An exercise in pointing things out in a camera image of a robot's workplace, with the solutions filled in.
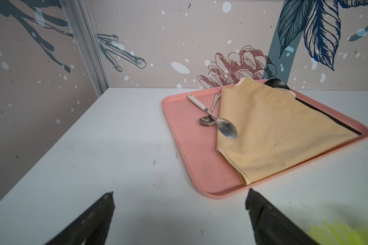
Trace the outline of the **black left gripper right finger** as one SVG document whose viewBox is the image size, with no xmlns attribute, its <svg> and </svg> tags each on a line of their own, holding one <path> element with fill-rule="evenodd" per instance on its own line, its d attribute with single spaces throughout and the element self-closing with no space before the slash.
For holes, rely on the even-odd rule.
<svg viewBox="0 0 368 245">
<path fill-rule="evenodd" d="M 269 200 L 252 188 L 249 189 L 245 209 L 248 211 L 255 242 L 258 245 L 317 244 Z"/>
</svg>

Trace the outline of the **yellow shuttlecock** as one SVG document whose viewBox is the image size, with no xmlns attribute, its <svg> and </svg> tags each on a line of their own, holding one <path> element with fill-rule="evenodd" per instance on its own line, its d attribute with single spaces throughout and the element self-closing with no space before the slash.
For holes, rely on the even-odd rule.
<svg viewBox="0 0 368 245">
<path fill-rule="evenodd" d="M 347 223 L 323 222 L 319 227 L 313 226 L 308 235 L 319 245 L 368 245 L 368 223 L 352 228 Z"/>
</svg>

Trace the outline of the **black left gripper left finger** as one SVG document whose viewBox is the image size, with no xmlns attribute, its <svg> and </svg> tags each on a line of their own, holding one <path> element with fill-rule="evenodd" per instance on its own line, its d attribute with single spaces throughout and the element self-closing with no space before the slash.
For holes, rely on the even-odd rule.
<svg viewBox="0 0 368 245">
<path fill-rule="evenodd" d="M 47 244 L 104 245 L 114 209 L 113 193 L 105 193 Z"/>
</svg>

